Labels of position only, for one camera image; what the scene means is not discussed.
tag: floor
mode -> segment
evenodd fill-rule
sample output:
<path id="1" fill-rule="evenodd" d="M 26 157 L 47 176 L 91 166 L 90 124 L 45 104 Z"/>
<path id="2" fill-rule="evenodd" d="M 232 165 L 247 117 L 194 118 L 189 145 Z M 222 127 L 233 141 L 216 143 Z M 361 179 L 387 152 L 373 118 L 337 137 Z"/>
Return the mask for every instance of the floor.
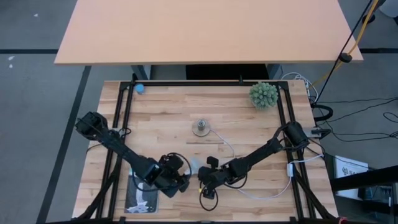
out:
<path id="1" fill-rule="evenodd" d="M 0 49 L 57 49 L 76 1 L 0 1 Z M 351 27 L 364 1 L 340 1 Z M 398 27 L 380 12 L 368 26 L 361 47 L 398 47 Z M 44 197 L 55 158 L 68 121 L 83 67 L 59 67 L 53 55 L 0 55 L 0 223 L 33 223 Z M 363 63 L 344 65 L 331 78 L 320 101 L 388 98 L 398 95 L 398 55 L 364 55 Z M 330 64 L 284 65 L 284 72 L 300 72 L 315 80 Z M 93 67 L 79 116 L 98 105 L 105 80 L 128 80 L 129 67 Z M 158 66 L 153 79 L 182 79 L 182 65 Z M 376 104 L 375 101 L 334 104 L 335 118 Z M 332 123 L 335 132 L 396 131 L 385 111 L 397 110 L 397 102 L 380 106 Z M 355 136 L 343 136 L 353 139 Z M 333 136 L 322 144 L 333 155 L 367 162 L 371 167 L 397 165 L 396 139 L 341 142 Z M 85 160 L 88 141 L 73 134 L 47 221 L 68 220 Z M 358 205 L 336 197 L 340 215 L 369 219 Z"/>

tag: succulent plant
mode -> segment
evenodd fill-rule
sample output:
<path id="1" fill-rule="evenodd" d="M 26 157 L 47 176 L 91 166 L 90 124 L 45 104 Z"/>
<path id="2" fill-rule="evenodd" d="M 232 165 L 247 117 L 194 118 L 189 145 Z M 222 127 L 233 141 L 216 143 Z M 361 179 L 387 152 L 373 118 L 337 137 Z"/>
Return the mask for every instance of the succulent plant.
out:
<path id="1" fill-rule="evenodd" d="M 249 96 L 253 105 L 259 110 L 275 106 L 278 100 L 276 87 L 262 82 L 253 85 L 250 89 Z"/>

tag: round metal object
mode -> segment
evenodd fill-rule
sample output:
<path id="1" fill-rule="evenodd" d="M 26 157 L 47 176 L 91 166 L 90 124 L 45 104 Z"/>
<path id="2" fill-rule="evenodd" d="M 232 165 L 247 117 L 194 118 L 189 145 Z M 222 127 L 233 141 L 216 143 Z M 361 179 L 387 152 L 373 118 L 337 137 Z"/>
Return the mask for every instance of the round metal object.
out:
<path id="1" fill-rule="evenodd" d="M 205 119 L 199 119 L 192 124 L 192 132 L 199 136 L 206 136 L 210 132 L 210 124 Z"/>

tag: wooden desk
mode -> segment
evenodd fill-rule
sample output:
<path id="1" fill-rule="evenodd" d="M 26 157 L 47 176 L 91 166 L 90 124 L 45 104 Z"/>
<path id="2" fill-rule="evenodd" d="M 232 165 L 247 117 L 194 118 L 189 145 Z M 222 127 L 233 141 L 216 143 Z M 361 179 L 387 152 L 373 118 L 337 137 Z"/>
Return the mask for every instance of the wooden desk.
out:
<path id="1" fill-rule="evenodd" d="M 337 0 L 79 0 L 55 63 L 332 62 L 349 34 Z"/>
<path id="2" fill-rule="evenodd" d="M 289 87 L 296 120 L 303 127 L 312 127 L 314 122 L 303 82 L 289 81 Z M 137 153 L 155 159 L 169 152 L 179 152 L 187 158 L 195 156 L 202 161 L 206 161 L 207 156 L 220 158 L 221 162 L 230 160 L 230 149 L 214 133 L 203 138 L 192 133 L 192 123 L 198 118 L 205 118 L 214 130 L 233 145 L 238 156 L 245 156 L 265 144 L 280 126 L 277 107 L 256 111 L 248 98 L 249 88 L 250 86 L 147 86 L 144 95 L 133 94 L 129 118 L 132 133 L 127 136 L 126 144 Z M 108 121 L 113 119 L 118 90 L 119 82 L 105 82 L 98 112 L 105 115 Z M 316 144 L 309 147 L 321 152 Z M 87 154 L 74 217 L 85 210 L 100 189 L 106 152 L 100 146 Z M 304 156 L 308 159 L 314 155 L 306 151 Z M 286 163 L 286 153 L 282 152 L 261 161 L 250 171 L 244 190 L 258 197 L 280 192 L 288 181 Z M 324 161 L 315 159 L 306 163 L 306 166 L 314 194 L 331 214 L 337 216 Z M 199 183 L 195 175 L 183 194 L 177 193 L 175 197 L 168 198 L 160 193 L 157 213 L 124 213 L 128 173 L 129 164 L 123 161 L 115 220 L 125 216 L 127 220 L 154 221 L 288 221 L 290 216 L 296 216 L 291 186 L 281 196 L 267 201 L 253 200 L 237 190 L 222 186 L 217 189 L 220 197 L 218 207 L 212 212 L 206 212 L 198 201 Z M 302 191 L 300 193 L 304 214 L 308 217 L 305 197 Z M 105 215 L 109 195 L 104 206 Z M 207 206 L 214 203 L 206 199 L 204 202 Z"/>

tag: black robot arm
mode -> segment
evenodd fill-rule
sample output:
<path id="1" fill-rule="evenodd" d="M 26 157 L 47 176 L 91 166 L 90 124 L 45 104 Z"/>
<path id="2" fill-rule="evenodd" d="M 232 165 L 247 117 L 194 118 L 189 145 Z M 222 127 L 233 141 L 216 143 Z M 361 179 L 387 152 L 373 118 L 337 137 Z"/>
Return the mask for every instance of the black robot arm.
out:
<path id="1" fill-rule="evenodd" d="M 281 132 L 284 132 L 289 139 L 291 146 L 284 147 L 278 140 Z M 205 198 L 213 199 L 215 197 L 214 189 L 221 185 L 231 185 L 245 178 L 251 167 L 269 157 L 272 154 L 282 150 L 299 150 L 305 148 L 309 144 L 308 137 L 303 132 L 298 122 L 289 122 L 285 126 L 278 128 L 274 136 L 267 141 L 267 144 L 256 149 L 254 152 L 242 158 L 235 158 L 218 167 L 218 159 L 208 157 L 207 163 L 209 167 L 201 167 L 199 169 L 198 178 L 206 186 L 202 194 Z"/>
<path id="2" fill-rule="evenodd" d="M 130 163 L 138 178 L 150 186 L 155 185 L 168 197 L 173 197 L 178 190 L 184 192 L 187 189 L 190 176 L 178 173 L 183 161 L 175 153 L 163 155 L 159 162 L 136 154 L 122 143 L 117 131 L 108 129 L 106 118 L 99 113 L 87 113 L 75 127 L 87 139 L 96 140 L 121 156 Z"/>

